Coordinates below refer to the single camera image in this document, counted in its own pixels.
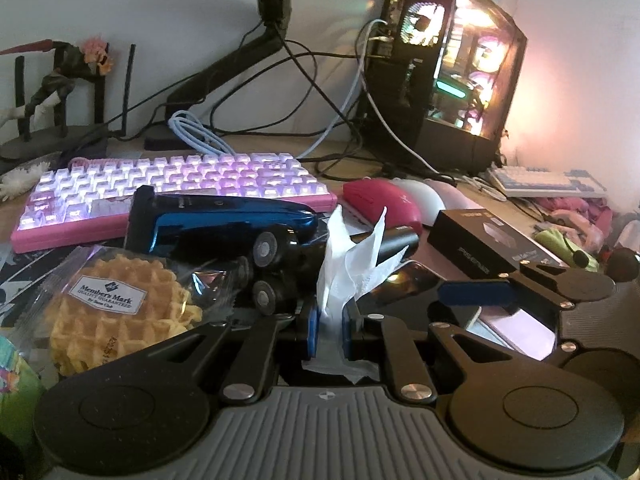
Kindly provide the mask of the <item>floral tissue pack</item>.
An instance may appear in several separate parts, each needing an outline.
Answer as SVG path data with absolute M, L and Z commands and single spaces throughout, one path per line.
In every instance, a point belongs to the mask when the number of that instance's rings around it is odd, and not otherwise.
M 1 338 L 1 433 L 22 452 L 32 447 L 32 420 L 46 391 L 9 339 Z

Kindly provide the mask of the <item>white paper tissue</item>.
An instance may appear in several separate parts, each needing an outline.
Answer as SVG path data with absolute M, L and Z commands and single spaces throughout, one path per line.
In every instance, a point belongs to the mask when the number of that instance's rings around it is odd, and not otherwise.
M 357 300 L 381 285 L 397 269 L 405 248 L 395 249 L 378 262 L 378 253 L 385 231 L 386 214 L 381 214 L 373 231 L 355 243 L 343 220 L 342 207 L 337 206 L 328 221 L 326 252 L 317 281 L 319 308 L 318 344 L 316 355 L 303 365 L 310 372 L 344 377 L 355 385 L 363 378 L 378 380 L 378 366 L 370 360 L 349 361 L 344 350 L 343 320 L 346 304 Z

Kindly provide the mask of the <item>pink mechanical keyboard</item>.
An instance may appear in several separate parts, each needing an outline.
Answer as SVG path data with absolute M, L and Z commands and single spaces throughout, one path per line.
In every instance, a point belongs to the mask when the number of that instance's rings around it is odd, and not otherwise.
M 337 197 L 288 153 L 85 159 L 45 172 L 11 234 L 17 254 L 111 240 L 125 235 L 132 196 L 157 193 L 288 200 L 317 212 Z

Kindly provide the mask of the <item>black wifi router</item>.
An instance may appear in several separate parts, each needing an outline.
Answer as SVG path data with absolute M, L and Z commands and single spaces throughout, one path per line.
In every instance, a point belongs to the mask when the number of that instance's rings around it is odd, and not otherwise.
M 53 65 L 35 93 L 26 96 L 25 55 L 32 52 L 51 52 Z M 116 117 L 120 122 L 118 130 L 108 128 L 110 122 L 105 118 L 106 76 L 114 67 L 106 40 L 94 36 L 76 46 L 66 41 L 43 39 L 1 53 L 15 58 L 14 105 L 1 111 L 1 123 L 14 122 L 17 126 L 17 137 L 1 144 L 4 171 L 55 152 L 101 145 L 109 138 L 126 138 L 135 47 L 129 48 L 122 112 Z M 92 122 L 72 126 L 67 121 L 67 100 L 81 81 L 93 88 Z

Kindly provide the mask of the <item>black rgb computer tower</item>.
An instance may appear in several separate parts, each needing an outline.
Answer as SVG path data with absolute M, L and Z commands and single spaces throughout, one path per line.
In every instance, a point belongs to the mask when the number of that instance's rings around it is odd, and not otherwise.
M 527 44 L 494 0 L 385 0 L 371 34 L 364 144 L 416 171 L 495 160 Z

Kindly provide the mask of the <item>pink notebook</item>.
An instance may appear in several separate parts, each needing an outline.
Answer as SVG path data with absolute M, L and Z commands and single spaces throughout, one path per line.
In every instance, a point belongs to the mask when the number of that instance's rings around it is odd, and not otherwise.
M 524 310 L 509 314 L 500 307 L 484 307 L 480 319 L 511 348 L 530 358 L 541 361 L 554 349 L 552 330 Z

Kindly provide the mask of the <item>magenta computer mouse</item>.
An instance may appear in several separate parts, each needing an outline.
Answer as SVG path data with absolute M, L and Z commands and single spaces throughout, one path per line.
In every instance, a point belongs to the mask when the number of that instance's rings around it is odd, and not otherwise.
M 360 179 L 343 185 L 343 200 L 363 219 L 375 223 L 386 210 L 388 228 L 408 226 L 416 234 L 423 231 L 418 206 L 399 186 L 386 179 Z

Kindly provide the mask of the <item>black flashlight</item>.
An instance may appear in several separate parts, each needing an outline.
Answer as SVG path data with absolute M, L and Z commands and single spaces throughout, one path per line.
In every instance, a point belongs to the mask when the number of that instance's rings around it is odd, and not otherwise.
M 378 251 L 377 264 L 382 263 L 403 249 L 402 258 L 408 259 L 418 250 L 420 236 L 410 226 L 395 226 L 388 228 L 383 233 L 382 243 Z

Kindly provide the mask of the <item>packaged yellow waffle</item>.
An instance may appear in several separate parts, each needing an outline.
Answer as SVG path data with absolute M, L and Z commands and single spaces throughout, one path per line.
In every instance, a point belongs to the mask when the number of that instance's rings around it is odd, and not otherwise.
M 39 374 L 70 377 L 223 321 L 242 269 L 78 247 L 44 280 L 12 341 Z

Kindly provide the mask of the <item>pink haired dark figurine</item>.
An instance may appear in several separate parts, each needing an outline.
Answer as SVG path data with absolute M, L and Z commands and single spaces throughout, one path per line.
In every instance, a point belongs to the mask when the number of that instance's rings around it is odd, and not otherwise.
M 79 46 L 66 41 L 43 39 L 2 50 L 2 55 L 53 51 L 54 62 L 52 70 L 42 78 L 39 89 L 27 103 L 1 111 L 1 125 L 12 120 L 24 126 L 29 122 L 35 125 L 47 110 L 54 110 L 55 125 L 65 130 L 66 99 L 74 91 L 77 79 L 94 84 L 94 122 L 103 122 L 104 81 L 114 66 L 109 47 L 107 41 L 94 36 Z

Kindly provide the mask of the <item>blue electric shaver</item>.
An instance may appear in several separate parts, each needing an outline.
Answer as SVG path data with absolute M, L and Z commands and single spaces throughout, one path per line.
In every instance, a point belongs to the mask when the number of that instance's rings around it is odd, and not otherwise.
M 270 198 L 158 194 L 149 185 L 134 193 L 124 248 L 137 255 L 181 263 L 209 276 L 228 276 L 205 284 L 192 276 L 196 303 L 206 321 L 231 318 L 233 307 L 263 315 L 295 313 L 296 279 L 270 269 L 282 250 L 309 242 L 317 214 L 308 206 Z

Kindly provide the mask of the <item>white computer mouse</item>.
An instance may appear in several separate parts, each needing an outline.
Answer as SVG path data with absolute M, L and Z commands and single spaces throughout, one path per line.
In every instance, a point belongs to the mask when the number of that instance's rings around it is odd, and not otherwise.
M 393 179 L 393 185 L 404 190 L 420 210 L 422 223 L 431 228 L 438 214 L 446 209 L 440 196 L 426 183 L 410 179 Z

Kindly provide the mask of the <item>white blue keyboard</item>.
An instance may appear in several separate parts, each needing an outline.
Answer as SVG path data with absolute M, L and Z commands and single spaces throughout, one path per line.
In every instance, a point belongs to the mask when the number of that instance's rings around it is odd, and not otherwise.
M 503 166 L 487 170 L 488 180 L 504 195 L 517 198 L 605 198 L 606 188 L 588 171 Z

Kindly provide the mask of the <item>black charger box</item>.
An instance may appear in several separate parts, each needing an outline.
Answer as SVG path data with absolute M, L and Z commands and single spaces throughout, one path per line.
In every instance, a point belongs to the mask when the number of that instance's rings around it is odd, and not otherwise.
M 496 278 L 518 270 L 523 260 L 565 266 L 486 209 L 439 211 L 427 240 L 469 278 Z

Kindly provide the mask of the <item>pale pink computer mouse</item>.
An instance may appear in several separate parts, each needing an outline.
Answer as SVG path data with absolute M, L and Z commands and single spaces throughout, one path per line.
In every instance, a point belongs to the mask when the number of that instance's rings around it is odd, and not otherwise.
M 446 209 L 482 209 L 480 204 L 447 182 L 427 179 L 425 183 L 440 197 Z

